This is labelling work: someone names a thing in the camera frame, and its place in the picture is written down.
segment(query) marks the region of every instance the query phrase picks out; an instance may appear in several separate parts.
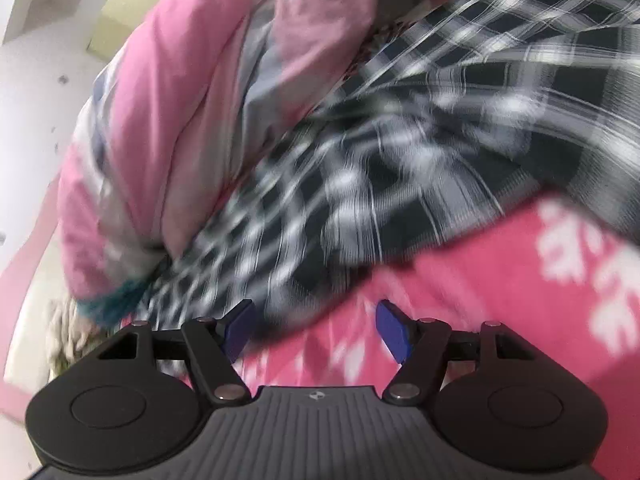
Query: plaid shirt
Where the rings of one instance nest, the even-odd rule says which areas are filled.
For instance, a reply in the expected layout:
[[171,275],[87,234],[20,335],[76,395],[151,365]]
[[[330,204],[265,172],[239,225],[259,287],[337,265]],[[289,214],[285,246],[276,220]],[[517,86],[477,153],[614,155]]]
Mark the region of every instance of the plaid shirt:
[[265,157],[149,288],[155,328],[242,298],[264,332],[357,269],[490,224],[552,184],[640,240],[640,0],[454,0]]

